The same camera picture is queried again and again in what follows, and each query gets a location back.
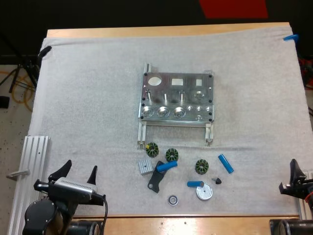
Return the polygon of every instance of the blue cylinder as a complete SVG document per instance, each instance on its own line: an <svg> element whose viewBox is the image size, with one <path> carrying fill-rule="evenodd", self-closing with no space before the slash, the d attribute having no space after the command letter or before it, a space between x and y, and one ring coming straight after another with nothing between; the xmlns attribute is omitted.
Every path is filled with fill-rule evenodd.
<svg viewBox="0 0 313 235"><path fill-rule="evenodd" d="M203 187L204 182L203 181L188 181L187 186L192 187L192 188Z"/></svg>
<svg viewBox="0 0 313 235"><path fill-rule="evenodd" d="M171 169L172 167L175 167L177 166L177 161L171 161L169 163L166 163L166 164L162 164L162 165L159 165L156 167L156 170L158 172L162 172L162 171L165 171L165 170L168 170L168 169Z"/></svg>
<svg viewBox="0 0 313 235"><path fill-rule="evenodd" d="M229 164L229 162L227 161L226 157L223 154L219 155L219 159L229 174L234 172L234 169L231 167L231 165Z"/></svg>

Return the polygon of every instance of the black background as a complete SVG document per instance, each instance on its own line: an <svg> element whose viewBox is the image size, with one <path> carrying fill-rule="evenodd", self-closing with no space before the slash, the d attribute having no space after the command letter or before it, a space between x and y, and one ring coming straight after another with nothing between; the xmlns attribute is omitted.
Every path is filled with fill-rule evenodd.
<svg viewBox="0 0 313 235"><path fill-rule="evenodd" d="M266 2L268 19L206 19L198 0L1 0L0 30L21 54L36 55L48 29L290 22L298 51L313 55L313 0ZM0 63L12 54L0 41Z"/></svg>

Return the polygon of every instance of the black bracket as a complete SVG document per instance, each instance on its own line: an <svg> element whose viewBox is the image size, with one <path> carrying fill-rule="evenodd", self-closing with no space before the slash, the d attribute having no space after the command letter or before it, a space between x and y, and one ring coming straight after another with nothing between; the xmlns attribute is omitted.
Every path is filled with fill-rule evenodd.
<svg viewBox="0 0 313 235"><path fill-rule="evenodd" d="M158 172L157 171L157 166L159 165L163 165L164 163L161 162L161 161L158 161L156 167L155 167L155 170L153 172L153 175L148 183L148 189L151 189L152 191L158 193L160 191L159 187L158 187L158 184L161 182L161 180L163 179L165 173L167 172L166 171L162 171L162 172Z"/></svg>

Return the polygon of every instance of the floor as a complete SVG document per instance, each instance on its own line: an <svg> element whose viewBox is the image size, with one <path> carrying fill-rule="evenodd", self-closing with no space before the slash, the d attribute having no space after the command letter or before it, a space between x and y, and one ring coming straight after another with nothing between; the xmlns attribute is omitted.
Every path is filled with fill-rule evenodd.
<svg viewBox="0 0 313 235"><path fill-rule="evenodd" d="M10 72L16 66L0 65L0 81L5 78L3 72ZM19 79L26 75L24 70L20 71ZM8 93L13 77L11 76L0 86L0 95L10 97L8 109L0 109L0 231L7 231L10 220L12 201L15 190L15 182L5 176L17 171L20 165L21 152L24 137L27 135L31 119L34 94L26 93L27 106L24 103L25 89L16 86L13 95ZM313 108L313 91L306 91L307 103ZM310 116L313 129L313 117Z"/></svg>

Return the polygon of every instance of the red object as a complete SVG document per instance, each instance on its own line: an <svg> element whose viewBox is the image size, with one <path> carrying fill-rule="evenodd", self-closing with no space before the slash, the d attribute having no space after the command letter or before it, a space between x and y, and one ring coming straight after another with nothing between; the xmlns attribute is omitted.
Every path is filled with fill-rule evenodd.
<svg viewBox="0 0 313 235"><path fill-rule="evenodd" d="M306 198L304 199L304 201L306 202L306 203L308 203L309 202L309 199L310 199L310 197L313 195L313 192L311 192L308 196L306 196Z"/></svg>
<svg viewBox="0 0 313 235"><path fill-rule="evenodd" d="M200 0L206 18L267 18L265 0Z"/></svg>

